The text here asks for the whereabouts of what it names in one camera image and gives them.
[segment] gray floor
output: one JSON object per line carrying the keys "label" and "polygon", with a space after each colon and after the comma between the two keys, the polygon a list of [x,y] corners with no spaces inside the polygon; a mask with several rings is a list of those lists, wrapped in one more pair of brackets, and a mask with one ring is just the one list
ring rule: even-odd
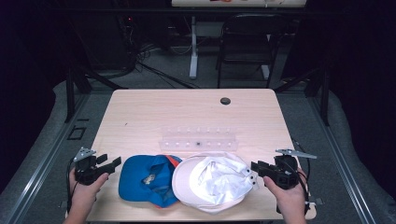
{"label": "gray floor", "polygon": [[[288,45],[280,51],[271,88],[282,82],[279,76],[287,57]],[[165,74],[193,83],[200,88],[216,88],[216,48],[202,45],[199,48],[198,78],[189,79],[190,53],[176,54],[160,49],[152,50],[143,63]],[[243,69],[250,74],[249,68]],[[259,74],[251,77],[260,78]],[[234,76],[235,69],[225,71]],[[130,89],[174,88],[160,77],[142,70],[138,65],[129,75],[111,79]],[[21,168],[0,196],[0,223],[60,223],[66,199],[66,164],[82,146],[90,147],[105,113],[111,90],[90,80],[94,91],[89,95],[77,91],[77,114],[69,123],[66,117],[65,84],[54,88],[57,102],[48,123],[37,138]],[[227,82],[228,87],[242,82]],[[240,88],[260,87],[260,82],[243,82]],[[309,186],[312,195],[325,204],[318,205],[318,215],[309,223],[396,223],[394,201],[382,190],[359,161],[351,143],[347,120],[338,99],[331,94],[329,103],[330,127],[318,117],[318,100],[305,98],[304,83],[277,95],[290,135],[311,154],[318,156],[311,161]],[[85,128],[80,140],[68,140],[74,127]],[[301,164],[306,169],[305,160]]]}

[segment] black chair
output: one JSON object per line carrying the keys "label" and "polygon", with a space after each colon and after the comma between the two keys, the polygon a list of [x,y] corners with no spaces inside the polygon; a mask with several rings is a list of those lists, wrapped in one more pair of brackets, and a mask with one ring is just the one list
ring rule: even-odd
{"label": "black chair", "polygon": [[269,66],[269,87],[277,49],[289,22],[280,15],[238,14],[224,22],[221,29],[219,56],[216,68],[218,88],[221,82],[221,65],[257,64]]}

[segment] baseball cap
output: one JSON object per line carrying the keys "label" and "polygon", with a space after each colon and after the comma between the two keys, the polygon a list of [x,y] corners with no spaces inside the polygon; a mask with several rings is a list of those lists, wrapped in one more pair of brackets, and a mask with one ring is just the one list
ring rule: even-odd
{"label": "baseball cap", "polygon": [[122,166],[119,195],[131,202],[151,202],[167,207],[178,201],[172,175],[181,159],[171,155],[136,155]]}
{"label": "baseball cap", "polygon": [[257,189],[257,174],[236,155],[207,151],[181,162],[172,178],[176,197],[184,204],[210,214],[242,202]]}

